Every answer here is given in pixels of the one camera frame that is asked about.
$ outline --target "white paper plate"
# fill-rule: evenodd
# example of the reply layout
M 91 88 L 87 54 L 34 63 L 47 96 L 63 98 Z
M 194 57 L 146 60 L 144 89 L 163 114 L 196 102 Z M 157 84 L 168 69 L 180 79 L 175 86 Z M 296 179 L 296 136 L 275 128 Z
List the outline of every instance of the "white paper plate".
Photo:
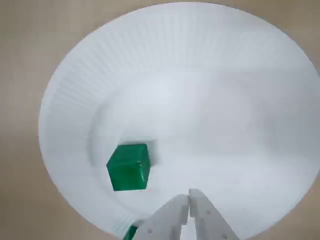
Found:
M 221 5 L 161 4 L 107 23 L 65 57 L 45 91 L 39 142 L 59 191 L 106 232 L 121 238 L 199 188 L 247 239 L 317 176 L 319 103 L 316 70 L 276 27 Z M 132 141 L 150 141 L 147 190 L 113 192 L 106 163 Z M 192 236 L 189 224 L 182 239 Z

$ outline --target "paper plate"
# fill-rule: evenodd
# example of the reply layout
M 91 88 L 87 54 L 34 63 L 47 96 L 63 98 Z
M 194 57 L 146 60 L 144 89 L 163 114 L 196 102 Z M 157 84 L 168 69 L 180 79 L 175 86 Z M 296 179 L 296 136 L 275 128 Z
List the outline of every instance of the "paper plate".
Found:
M 82 40 L 45 91 L 39 142 L 59 191 L 119 238 L 189 188 L 241 239 L 283 218 L 320 168 L 320 81 L 287 35 L 246 12 L 169 3 Z M 146 142 L 146 190 L 114 192 L 106 163 Z M 193 239 L 192 219 L 181 239 Z

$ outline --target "green block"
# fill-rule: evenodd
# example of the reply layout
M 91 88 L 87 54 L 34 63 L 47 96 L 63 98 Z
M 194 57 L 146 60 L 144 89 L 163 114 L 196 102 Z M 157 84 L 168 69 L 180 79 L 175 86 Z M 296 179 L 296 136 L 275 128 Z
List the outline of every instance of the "green block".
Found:
M 106 167 L 114 191 L 146 189 L 150 172 L 147 145 L 118 146 Z
M 135 234 L 136 234 L 137 229 L 138 229 L 138 227 L 132 225 L 129 228 L 129 230 L 126 232 L 123 240 L 131 240 L 131 239 L 133 239 Z

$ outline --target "green cube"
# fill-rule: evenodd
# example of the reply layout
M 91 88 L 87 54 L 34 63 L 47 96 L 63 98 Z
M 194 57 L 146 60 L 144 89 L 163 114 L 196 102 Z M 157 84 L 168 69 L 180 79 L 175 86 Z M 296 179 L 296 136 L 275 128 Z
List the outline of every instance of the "green cube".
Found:
M 147 145 L 118 146 L 106 167 L 114 191 L 146 189 L 150 172 Z

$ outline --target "beige table surface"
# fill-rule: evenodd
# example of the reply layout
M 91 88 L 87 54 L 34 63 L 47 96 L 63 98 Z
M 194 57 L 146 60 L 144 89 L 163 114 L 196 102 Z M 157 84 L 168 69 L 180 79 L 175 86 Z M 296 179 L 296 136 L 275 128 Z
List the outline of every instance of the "beige table surface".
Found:
M 84 36 L 157 0 L 0 0 L 0 239 L 111 240 L 70 207 L 38 147 L 38 114 L 59 62 Z M 219 0 L 276 25 L 320 69 L 320 0 Z M 255 240 L 320 240 L 320 177 Z

